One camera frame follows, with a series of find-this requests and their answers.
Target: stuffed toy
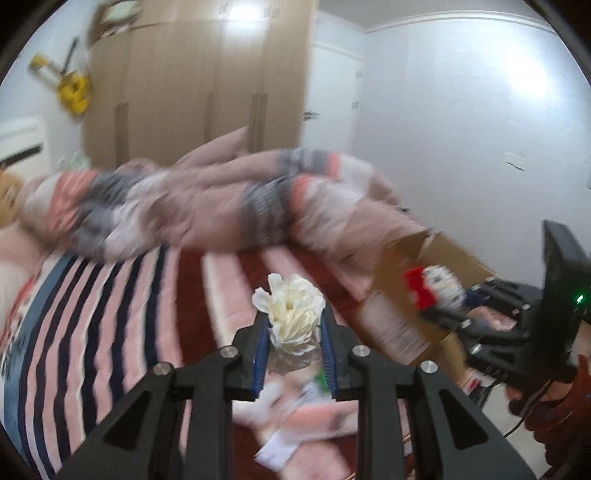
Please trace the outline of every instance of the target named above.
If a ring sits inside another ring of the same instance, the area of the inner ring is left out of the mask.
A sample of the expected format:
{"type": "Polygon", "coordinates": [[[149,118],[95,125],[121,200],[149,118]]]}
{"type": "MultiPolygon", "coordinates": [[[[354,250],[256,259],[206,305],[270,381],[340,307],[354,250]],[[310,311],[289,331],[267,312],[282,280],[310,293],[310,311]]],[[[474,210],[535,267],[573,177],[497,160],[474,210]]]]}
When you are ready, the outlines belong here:
{"type": "Polygon", "coordinates": [[[0,228],[17,219],[16,199],[22,189],[22,180],[5,170],[0,170],[0,228]]]}
{"type": "Polygon", "coordinates": [[[457,277],[446,267],[431,265],[409,270],[404,278],[415,295],[417,310],[438,305],[457,310],[466,300],[466,292],[457,277]]]}

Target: wardrobe handle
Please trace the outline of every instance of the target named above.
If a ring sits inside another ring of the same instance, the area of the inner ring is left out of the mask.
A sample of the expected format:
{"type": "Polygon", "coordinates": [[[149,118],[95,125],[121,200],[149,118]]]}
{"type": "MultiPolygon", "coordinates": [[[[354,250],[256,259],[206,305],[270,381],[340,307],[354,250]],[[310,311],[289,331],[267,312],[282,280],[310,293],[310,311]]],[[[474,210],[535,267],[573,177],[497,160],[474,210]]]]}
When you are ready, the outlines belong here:
{"type": "Polygon", "coordinates": [[[130,160],[129,102],[115,105],[115,163],[120,167],[130,160]]]}
{"type": "Polygon", "coordinates": [[[209,92],[205,99],[205,123],[203,125],[204,143],[209,143],[212,140],[212,122],[213,122],[213,101],[215,94],[209,92]]]}
{"type": "Polygon", "coordinates": [[[259,98],[261,94],[255,93],[251,101],[251,116],[248,121],[248,150],[250,152],[258,151],[258,112],[259,98]]]}
{"type": "Polygon", "coordinates": [[[267,123],[267,103],[269,102],[269,94],[265,93],[261,95],[259,105],[259,121],[258,121],[258,132],[256,133],[257,144],[256,148],[259,152],[265,148],[265,124],[267,123]]]}

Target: floor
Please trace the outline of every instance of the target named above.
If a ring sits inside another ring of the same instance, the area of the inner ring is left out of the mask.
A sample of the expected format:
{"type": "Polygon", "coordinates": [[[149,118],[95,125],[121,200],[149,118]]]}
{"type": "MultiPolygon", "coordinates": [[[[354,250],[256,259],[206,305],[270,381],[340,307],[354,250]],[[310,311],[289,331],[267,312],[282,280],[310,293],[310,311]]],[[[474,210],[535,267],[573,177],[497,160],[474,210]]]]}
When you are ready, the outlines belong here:
{"type": "MultiPolygon", "coordinates": [[[[507,399],[505,398],[505,386],[499,385],[491,392],[491,396],[483,409],[489,420],[501,431],[506,433],[519,421],[518,417],[509,413],[507,399]]],[[[534,440],[531,432],[521,425],[508,440],[519,452],[537,477],[541,477],[548,468],[544,457],[544,445],[534,440]]]]}

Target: metal screw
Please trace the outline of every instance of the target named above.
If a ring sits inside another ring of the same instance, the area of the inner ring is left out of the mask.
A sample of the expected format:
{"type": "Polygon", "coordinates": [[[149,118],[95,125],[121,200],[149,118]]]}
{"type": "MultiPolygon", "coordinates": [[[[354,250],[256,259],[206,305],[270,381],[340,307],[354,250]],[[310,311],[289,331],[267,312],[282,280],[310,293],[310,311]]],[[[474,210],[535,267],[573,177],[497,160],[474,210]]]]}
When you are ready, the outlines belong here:
{"type": "Polygon", "coordinates": [[[159,377],[168,375],[173,367],[170,364],[162,362],[161,364],[154,365],[154,373],[159,377]]]}
{"type": "Polygon", "coordinates": [[[234,358],[238,355],[238,348],[233,345],[228,345],[220,348],[220,355],[224,358],[234,358]]]}
{"type": "Polygon", "coordinates": [[[421,370],[423,370],[426,374],[433,374],[439,370],[439,367],[434,361],[425,360],[424,362],[421,362],[421,370]]]}
{"type": "Polygon", "coordinates": [[[355,345],[353,347],[354,356],[368,356],[371,353],[371,348],[366,345],[355,345]]]}

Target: person's hand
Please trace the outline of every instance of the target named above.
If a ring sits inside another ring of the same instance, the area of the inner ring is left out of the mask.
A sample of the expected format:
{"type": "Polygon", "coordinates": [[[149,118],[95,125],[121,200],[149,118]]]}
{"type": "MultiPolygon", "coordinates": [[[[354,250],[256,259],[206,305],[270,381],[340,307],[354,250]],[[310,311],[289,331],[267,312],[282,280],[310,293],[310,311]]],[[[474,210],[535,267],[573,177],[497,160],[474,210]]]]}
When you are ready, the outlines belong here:
{"type": "MultiPolygon", "coordinates": [[[[550,385],[550,388],[546,392],[546,394],[540,399],[540,401],[556,401],[562,400],[572,388],[572,384],[566,384],[561,382],[554,382],[550,385]]],[[[509,400],[520,400],[521,399],[521,392],[519,390],[514,389],[513,387],[506,387],[505,395],[509,400]]]]}

